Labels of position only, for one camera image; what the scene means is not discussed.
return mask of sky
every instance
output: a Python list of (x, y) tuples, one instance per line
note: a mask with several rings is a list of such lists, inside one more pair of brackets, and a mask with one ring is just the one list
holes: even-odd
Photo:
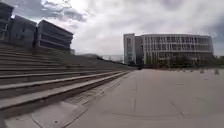
[(77, 53), (123, 55), (123, 34), (200, 34), (224, 55), (223, 0), (2, 0), (14, 14), (74, 33)]

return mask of roof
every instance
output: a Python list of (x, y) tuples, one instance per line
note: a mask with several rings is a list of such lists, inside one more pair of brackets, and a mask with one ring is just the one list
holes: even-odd
[(57, 26), (57, 25), (55, 25), (55, 24), (53, 24), (53, 23), (51, 23), (51, 22), (49, 22), (49, 21), (41, 20), (40, 23), (42, 23), (42, 22), (46, 22), (46, 23), (48, 23), (48, 24), (51, 24), (52, 26), (54, 26), (54, 27), (56, 27), (56, 28), (58, 28), (58, 29), (61, 29), (61, 30), (65, 31), (65, 32), (67, 32), (67, 33), (73, 35), (72, 32), (70, 32), (70, 31), (68, 31), (68, 30), (66, 30), (66, 29), (64, 29), (64, 28), (61, 28), (61, 27), (59, 27), (59, 26)]
[(200, 37), (211, 37), (209, 35), (198, 35), (198, 34), (143, 34), (141, 36), (200, 36)]
[(6, 4), (6, 3), (4, 3), (4, 2), (2, 2), (2, 1), (0, 1), (0, 4), (4, 4), (5, 6), (8, 6), (8, 7), (14, 8), (12, 5)]
[(21, 16), (15, 16), (15, 18), (14, 18), (14, 20), (21, 20), (21, 21), (23, 21), (23, 22), (26, 22), (27, 24), (30, 24), (30, 25), (33, 25), (33, 26), (36, 26), (36, 22), (34, 22), (34, 21), (31, 21), (31, 20), (29, 20), (29, 19), (26, 19), (26, 18), (24, 18), (24, 17), (21, 17)]

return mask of tall building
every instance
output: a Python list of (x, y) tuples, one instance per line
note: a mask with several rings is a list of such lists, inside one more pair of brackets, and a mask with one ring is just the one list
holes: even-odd
[(38, 24), (38, 46), (58, 50), (70, 50), (73, 33), (50, 22), (42, 20)]
[(188, 34), (124, 34), (125, 63), (143, 60), (144, 64), (165, 63), (186, 57), (191, 64), (204, 64), (213, 57), (212, 38)]
[(0, 2), (0, 42), (5, 42), (8, 39), (8, 26), (13, 9), (12, 6)]

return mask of grey building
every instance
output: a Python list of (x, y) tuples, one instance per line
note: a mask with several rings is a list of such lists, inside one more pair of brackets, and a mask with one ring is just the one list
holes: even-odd
[(187, 57), (191, 63), (204, 63), (213, 57), (212, 38), (188, 34), (124, 34), (125, 63), (136, 63), (141, 58), (146, 63), (169, 63), (175, 57)]
[(34, 45), (36, 33), (36, 22), (30, 21), (20, 16), (12, 19), (10, 42), (16, 46), (31, 49)]
[(8, 42), (9, 23), (13, 12), (13, 7), (0, 2), (0, 42)]
[(143, 59), (142, 37), (135, 34), (124, 34), (124, 63), (137, 62)]
[(70, 50), (73, 33), (50, 22), (42, 20), (38, 24), (38, 46), (58, 50)]

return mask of pavement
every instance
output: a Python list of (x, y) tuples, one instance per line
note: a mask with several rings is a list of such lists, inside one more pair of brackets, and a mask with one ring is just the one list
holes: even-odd
[(66, 128), (223, 128), (224, 70), (134, 71)]

